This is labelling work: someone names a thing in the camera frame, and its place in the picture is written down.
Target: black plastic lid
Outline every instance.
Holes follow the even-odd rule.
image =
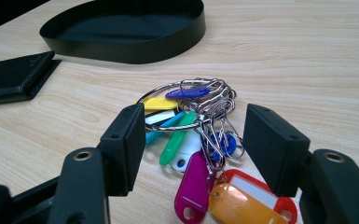
[[[40,35],[58,54],[117,63],[154,63],[205,34],[200,0],[92,1],[46,22]]]

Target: metal key ring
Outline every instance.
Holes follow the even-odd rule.
[[[162,86],[159,86],[157,88],[155,88],[152,91],[149,91],[148,93],[146,93],[145,95],[143,95],[137,102],[136,104],[142,103],[148,96],[159,93],[161,91],[166,91],[172,87],[181,87],[183,88],[183,86],[185,85],[193,85],[193,86],[212,86],[214,84],[218,84],[217,88],[220,89],[222,84],[223,85],[227,85],[225,81],[221,80],[221,79],[217,79],[217,78],[213,78],[213,79],[207,79],[207,78],[195,78],[195,79],[185,79],[182,81],[177,81],[177,82],[173,82],[173,83],[168,83]],[[175,132],[175,131],[184,131],[184,130],[190,130],[190,129],[196,129],[199,128],[202,124],[210,122],[212,118],[208,118],[208,119],[204,119],[202,121],[202,123],[193,123],[193,124],[188,124],[188,125],[183,125],[183,126],[179,126],[179,127],[167,127],[167,128],[163,128],[160,127],[158,125],[150,125],[150,124],[146,124],[145,127],[150,130],[150,131],[158,131],[158,132]]]

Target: black wallet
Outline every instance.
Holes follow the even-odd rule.
[[[37,95],[61,60],[54,51],[0,62],[0,104],[31,100]]]

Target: yellow key tag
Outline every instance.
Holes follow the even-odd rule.
[[[281,215],[228,183],[212,189],[209,210],[222,223],[287,224]]]
[[[163,97],[151,97],[143,101],[145,110],[169,110],[178,107],[176,100],[169,100]]]

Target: wooden table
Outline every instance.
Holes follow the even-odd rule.
[[[83,2],[52,0],[1,26],[0,61],[48,51],[40,27]],[[17,195],[59,175],[64,157],[96,147],[122,108],[194,77],[222,78],[238,93],[228,118],[239,133],[247,104],[263,105],[306,134],[310,151],[334,149],[359,165],[359,1],[204,4],[204,38],[172,59],[130,65],[56,55],[62,63],[32,101],[0,105],[0,184]],[[110,199],[114,223],[179,223],[173,199],[181,178],[148,150],[134,191]],[[243,171],[261,178],[244,160]]]

